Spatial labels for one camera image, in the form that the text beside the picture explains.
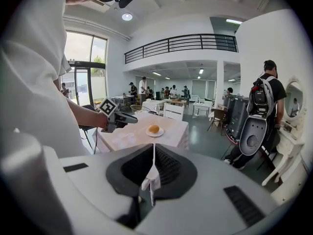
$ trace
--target tree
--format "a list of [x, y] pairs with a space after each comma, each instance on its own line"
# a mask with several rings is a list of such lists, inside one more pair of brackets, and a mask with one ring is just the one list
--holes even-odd
[[[104, 59], [99, 57], [98, 55], [93, 59], [95, 63], [104, 64]], [[104, 76], [104, 70], [98, 68], [91, 68], [91, 76]]]

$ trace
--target black t-shirt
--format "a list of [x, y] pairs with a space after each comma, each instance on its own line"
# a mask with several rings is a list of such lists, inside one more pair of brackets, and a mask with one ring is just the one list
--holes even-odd
[[135, 85], [131, 87], [131, 95], [137, 96], [137, 87]]
[[[272, 75], [265, 73], [260, 78], [261, 79], [268, 79], [270, 76], [272, 76]], [[278, 79], [272, 79], [268, 83], [272, 88], [274, 103], [287, 96], [284, 86], [282, 85], [282, 83]], [[270, 115], [270, 118], [269, 118], [270, 122], [274, 121], [275, 116], [276, 116], [276, 108], [273, 109], [272, 114]]]

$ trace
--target black pants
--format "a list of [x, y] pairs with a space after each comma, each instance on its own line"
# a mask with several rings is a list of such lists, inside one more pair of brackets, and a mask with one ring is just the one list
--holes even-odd
[[[277, 152], [276, 146], [279, 144], [279, 141], [280, 141], [280, 138], [278, 135], [278, 131], [277, 129], [273, 129], [269, 138], [266, 141], [264, 141], [262, 145], [266, 149], [267, 152], [273, 153], [273, 152]], [[230, 154], [225, 157], [225, 159], [229, 159], [230, 164], [233, 164], [235, 168], [241, 168], [245, 166], [245, 164], [248, 161], [250, 161], [255, 156], [256, 153], [254, 153], [251, 156], [246, 156], [241, 153], [239, 144], [237, 144], [231, 150]]]

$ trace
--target mirror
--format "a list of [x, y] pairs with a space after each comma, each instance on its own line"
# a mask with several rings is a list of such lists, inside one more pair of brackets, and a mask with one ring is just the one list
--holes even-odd
[[297, 116], [302, 108], [303, 93], [299, 83], [292, 82], [286, 89], [285, 108], [289, 117]]

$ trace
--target fluorescent light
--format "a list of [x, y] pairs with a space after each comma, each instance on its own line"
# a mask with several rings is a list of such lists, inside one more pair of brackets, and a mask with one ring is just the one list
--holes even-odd
[[241, 21], [236, 21], [236, 20], [232, 20], [232, 19], [226, 19], [226, 22], [233, 23], [233, 24], [242, 24]]
[[123, 14], [122, 16], [122, 19], [125, 20], [125, 21], [129, 21], [133, 18], [133, 16], [130, 14], [130, 13], [125, 13]]

